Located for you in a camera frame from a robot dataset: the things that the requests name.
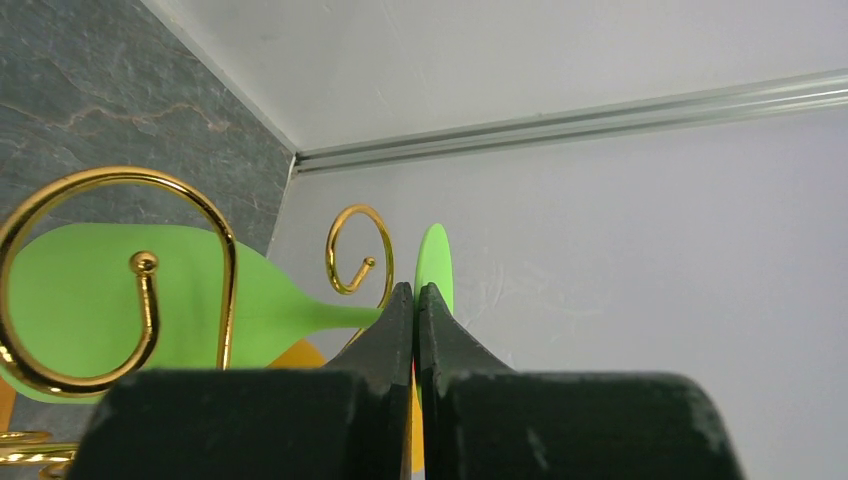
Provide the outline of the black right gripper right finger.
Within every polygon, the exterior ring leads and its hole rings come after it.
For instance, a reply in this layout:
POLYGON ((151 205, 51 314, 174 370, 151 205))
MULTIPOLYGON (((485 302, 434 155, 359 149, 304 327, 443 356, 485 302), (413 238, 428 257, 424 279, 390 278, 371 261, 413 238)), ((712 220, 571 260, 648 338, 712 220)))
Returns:
POLYGON ((521 372, 420 290, 417 381, 430 479, 740 479, 722 418, 664 372, 521 372))

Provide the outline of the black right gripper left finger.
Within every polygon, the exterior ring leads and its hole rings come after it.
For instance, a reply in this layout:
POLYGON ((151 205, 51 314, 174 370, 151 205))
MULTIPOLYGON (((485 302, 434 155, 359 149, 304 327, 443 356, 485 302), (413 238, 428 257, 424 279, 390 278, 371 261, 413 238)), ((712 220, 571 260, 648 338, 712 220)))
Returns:
POLYGON ((407 479, 414 295, 313 369, 162 370, 97 406, 71 479, 407 479))

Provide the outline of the green wine glass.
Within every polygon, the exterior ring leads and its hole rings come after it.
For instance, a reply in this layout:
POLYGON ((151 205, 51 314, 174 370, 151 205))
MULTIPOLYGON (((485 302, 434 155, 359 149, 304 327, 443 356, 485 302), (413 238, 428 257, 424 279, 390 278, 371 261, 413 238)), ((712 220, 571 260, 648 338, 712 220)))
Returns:
MULTIPOLYGON (((115 370, 142 333, 131 257, 157 257, 160 331, 150 368, 216 364, 224 253, 214 232, 180 225, 78 223, 36 238, 1 231, 1 300, 19 346, 58 374, 90 378, 115 370)), ((266 256, 236 247, 232 369, 264 368, 297 341, 327 329, 368 328, 377 307, 325 303, 306 294, 266 256)))

